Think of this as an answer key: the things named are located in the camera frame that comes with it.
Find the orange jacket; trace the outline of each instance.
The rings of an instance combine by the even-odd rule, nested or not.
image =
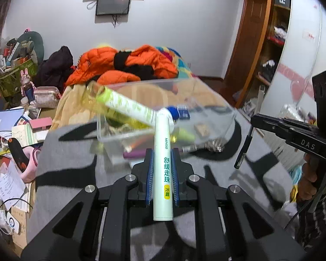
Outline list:
[[[77,70],[69,76],[65,85],[83,84],[96,75],[102,75],[97,82],[103,85],[140,81],[134,74],[115,70],[114,57],[117,52],[114,48],[102,47],[84,53],[78,61]],[[174,78],[178,75],[176,66],[150,45],[143,45],[132,51],[125,65],[150,65],[153,67],[154,75],[160,79]]]

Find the hand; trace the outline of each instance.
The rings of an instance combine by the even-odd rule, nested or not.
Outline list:
[[[307,162],[302,167],[302,177],[298,182],[297,201],[310,200],[317,192],[317,189],[311,184],[317,180],[315,170],[310,165],[309,154],[304,155],[304,160]]]

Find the yellow label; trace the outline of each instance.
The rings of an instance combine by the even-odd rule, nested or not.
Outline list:
[[[164,186],[164,198],[170,199],[170,186],[168,184]]]

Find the blue notebook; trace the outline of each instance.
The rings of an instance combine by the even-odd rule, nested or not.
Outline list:
[[[0,111],[0,131],[11,131],[11,128],[23,114],[24,108]]]

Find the red stripe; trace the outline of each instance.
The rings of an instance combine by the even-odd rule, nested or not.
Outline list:
[[[307,93],[309,95],[309,97],[314,99],[313,84],[308,77],[303,78],[301,75],[299,75],[293,69],[291,69],[283,64],[278,65],[277,71],[280,74],[282,74],[283,76],[287,77],[289,80],[291,80],[291,94],[292,94],[292,98],[294,100],[297,100],[297,96],[299,94],[301,95],[302,93]]]

